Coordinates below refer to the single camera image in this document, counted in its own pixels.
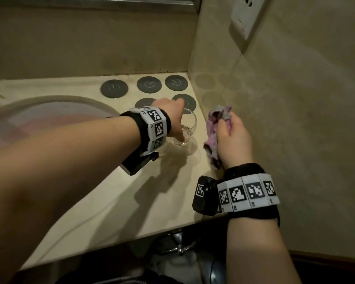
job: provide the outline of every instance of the beige countertop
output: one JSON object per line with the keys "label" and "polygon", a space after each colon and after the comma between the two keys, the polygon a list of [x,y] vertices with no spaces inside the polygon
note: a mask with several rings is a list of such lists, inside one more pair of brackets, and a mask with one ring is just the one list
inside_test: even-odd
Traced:
{"label": "beige countertop", "polygon": [[[104,110],[113,108],[120,113],[147,97],[172,98],[178,93],[186,93],[197,102],[190,82],[182,92],[168,89],[164,81],[169,75],[152,74],[162,82],[162,89],[154,94],[143,93],[137,88],[138,79],[146,75],[2,80],[0,115],[9,108],[16,112],[19,104],[44,101],[45,97],[52,100],[88,98],[96,101],[95,104],[105,104]],[[187,74],[179,75],[188,80]],[[129,86],[128,93],[118,99],[103,96],[100,86],[109,79],[125,81]],[[168,141],[159,150],[160,157],[134,176],[118,167],[55,223],[23,268],[200,221],[202,216],[192,209],[196,183],[199,176],[212,176],[213,172],[203,149],[206,126],[198,102],[194,112],[197,129],[190,143],[178,147]]]}

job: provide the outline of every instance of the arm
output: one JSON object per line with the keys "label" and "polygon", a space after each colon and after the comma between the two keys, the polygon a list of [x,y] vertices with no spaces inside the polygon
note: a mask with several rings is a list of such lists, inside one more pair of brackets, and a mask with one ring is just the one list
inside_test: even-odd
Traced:
{"label": "arm", "polygon": [[[218,154],[225,168],[253,162],[250,134],[231,113],[231,132],[218,123]],[[301,283],[274,220],[231,219],[227,229],[227,282]]]}
{"label": "arm", "polygon": [[[170,136],[182,138],[184,101],[162,99],[153,105],[169,115]],[[135,121],[115,117],[53,129],[0,151],[0,283],[140,143]]]}

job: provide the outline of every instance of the pink cloth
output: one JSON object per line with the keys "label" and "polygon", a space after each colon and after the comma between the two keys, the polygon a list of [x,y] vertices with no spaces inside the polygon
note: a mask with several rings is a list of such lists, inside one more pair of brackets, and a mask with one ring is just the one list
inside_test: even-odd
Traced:
{"label": "pink cloth", "polygon": [[206,121],[206,133],[208,139],[204,142],[204,149],[210,159],[210,164],[214,165],[217,169],[222,167],[221,159],[217,153],[217,125],[218,120],[223,119],[227,124],[227,129],[231,131],[231,122],[229,112],[231,107],[216,106],[208,114]]}

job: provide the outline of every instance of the beige wall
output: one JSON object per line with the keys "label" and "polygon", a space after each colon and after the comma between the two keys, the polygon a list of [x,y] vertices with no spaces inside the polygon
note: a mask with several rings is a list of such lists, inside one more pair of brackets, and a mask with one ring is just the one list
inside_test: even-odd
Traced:
{"label": "beige wall", "polygon": [[245,54],[204,0],[189,75],[231,104],[273,175],[289,249],[355,257],[355,0],[271,0]]}
{"label": "beige wall", "polygon": [[197,14],[0,8],[0,79],[187,71]]}

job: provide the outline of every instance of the electrical outlet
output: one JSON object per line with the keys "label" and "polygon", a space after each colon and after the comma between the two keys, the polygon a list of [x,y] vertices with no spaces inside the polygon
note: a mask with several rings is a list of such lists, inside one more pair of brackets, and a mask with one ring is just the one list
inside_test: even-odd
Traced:
{"label": "electrical outlet", "polygon": [[247,41],[266,0],[236,0],[231,22]]}

